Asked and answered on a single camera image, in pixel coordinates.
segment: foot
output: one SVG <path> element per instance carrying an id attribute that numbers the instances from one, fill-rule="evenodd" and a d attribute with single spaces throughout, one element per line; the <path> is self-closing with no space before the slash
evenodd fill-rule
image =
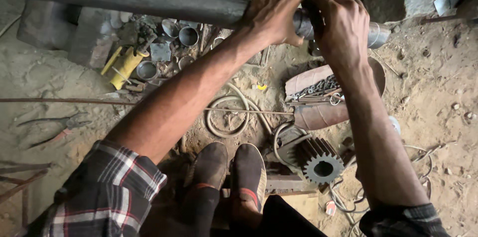
<path id="1" fill-rule="evenodd" d="M 251 223 L 257 219 L 251 219 L 261 217 L 260 210 L 267 181 L 264 160 L 257 147 L 242 144 L 237 149 L 231 175 L 231 194 L 235 197 L 232 206 L 233 219 L 254 226 Z"/>
<path id="2" fill-rule="evenodd" d="M 212 187 L 220 190 L 228 168 L 228 149 L 223 143 L 208 144 L 189 167 L 184 187 Z"/>

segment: dirt floor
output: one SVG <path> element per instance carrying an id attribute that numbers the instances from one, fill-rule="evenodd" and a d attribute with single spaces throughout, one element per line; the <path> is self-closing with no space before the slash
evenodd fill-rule
<path id="1" fill-rule="evenodd" d="M 23 0 L 0 0 L 0 29 L 21 14 Z M 450 143 L 433 155 L 432 203 L 437 208 L 445 229 L 451 236 L 478 235 L 478 120 L 464 117 L 467 112 L 478 113 L 478 31 L 464 21 L 453 20 L 420 26 L 417 19 L 392 23 L 398 26 L 388 42 L 376 53 L 386 70 L 387 85 L 383 101 L 389 114 L 397 118 L 402 130 L 403 142 L 407 145 L 433 148 L 438 144 Z M 0 38 L 0 84 L 2 98 L 111 98 L 114 88 L 98 72 L 66 60 L 63 51 L 46 51 L 16 39 L 18 22 Z M 425 50 L 430 55 L 423 55 Z M 272 48 L 266 67 L 245 65 L 231 80 L 250 100 L 265 111 L 288 111 L 285 107 L 284 83 L 289 78 L 318 66 L 320 58 L 308 55 L 307 45 L 294 48 L 280 45 Z M 398 77 L 408 73 L 408 77 Z M 267 84 L 266 90 L 253 89 L 252 85 Z M 228 88 L 218 92 L 217 97 L 232 94 Z M 458 103 L 459 109 L 452 105 Z M 30 190 L 29 216 L 32 221 L 53 201 L 54 192 L 78 166 L 91 145 L 101 139 L 131 107 L 68 103 L 3 103 L 0 104 L 0 139 L 2 152 L 0 162 L 48 163 L 53 166 L 48 175 L 36 181 Z M 52 144 L 28 149 L 29 144 L 48 138 L 58 132 L 59 126 L 46 124 L 17 127 L 17 124 L 43 117 L 64 117 L 77 112 L 88 112 L 85 120 L 92 123 L 74 130 L 73 134 Z M 244 118 L 241 113 L 215 112 L 214 126 L 223 130 L 234 130 Z M 269 123 L 276 127 L 290 120 L 278 115 L 267 115 Z M 348 122 L 312 132 L 326 138 L 333 146 L 351 136 Z M 204 115 L 200 115 L 187 133 L 186 147 L 198 152 L 206 144 L 221 140 L 230 148 L 230 157 L 240 143 L 250 142 L 261 146 L 269 135 L 255 115 L 246 130 L 238 137 L 220 139 L 213 136 L 205 126 Z M 408 149 L 411 157 L 416 151 Z M 429 164 L 422 160 L 415 164 L 418 173 L 425 173 Z M 360 188 L 355 179 L 355 167 L 343 173 L 345 182 L 338 193 L 347 206 Z M 11 185 L 0 183 L 0 192 Z M 337 211 L 327 216 L 322 210 L 330 200 L 328 194 L 319 197 L 318 227 L 328 236 L 342 236 L 350 224 L 345 215 Z M 366 208 L 361 203 L 359 210 Z M 354 215 L 355 219 L 362 214 Z M 10 236 L 21 225 L 21 194 L 0 205 L 0 236 Z"/>

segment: hand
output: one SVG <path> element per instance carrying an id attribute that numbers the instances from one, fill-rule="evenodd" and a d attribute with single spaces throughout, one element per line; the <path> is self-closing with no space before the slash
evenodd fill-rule
<path id="1" fill-rule="evenodd" d="M 302 0 L 252 0 L 246 12 L 246 21 L 253 33 L 264 40 L 264 48 L 270 44 L 299 46 L 303 38 L 296 35 L 293 15 Z"/>
<path id="2" fill-rule="evenodd" d="M 370 16 L 360 0 L 306 0 L 315 42 L 332 69 L 368 65 L 367 35 Z"/>

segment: black pants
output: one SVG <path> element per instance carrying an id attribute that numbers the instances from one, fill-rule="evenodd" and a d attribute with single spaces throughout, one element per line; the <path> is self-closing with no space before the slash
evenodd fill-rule
<path id="1" fill-rule="evenodd" d="M 180 221 L 167 230 L 167 236 L 210 236 L 214 210 L 219 203 L 219 191 L 201 188 L 191 191 L 181 207 Z M 214 232 L 214 236 L 320 236 L 326 237 L 312 223 L 301 216 L 280 196 L 269 196 L 264 204 L 263 217 L 255 230 L 231 225 L 229 231 Z"/>

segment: forearm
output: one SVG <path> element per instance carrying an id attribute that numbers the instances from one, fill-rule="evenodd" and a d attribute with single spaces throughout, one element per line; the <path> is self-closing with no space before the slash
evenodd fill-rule
<path id="1" fill-rule="evenodd" d="M 370 206 L 429 203 L 400 136 L 391 126 L 368 63 L 337 74 L 350 116 L 358 176 Z"/>
<path id="2" fill-rule="evenodd" d="M 143 99 L 106 139 L 158 163 L 224 83 L 261 50 L 257 38 L 249 28 L 232 34 Z"/>

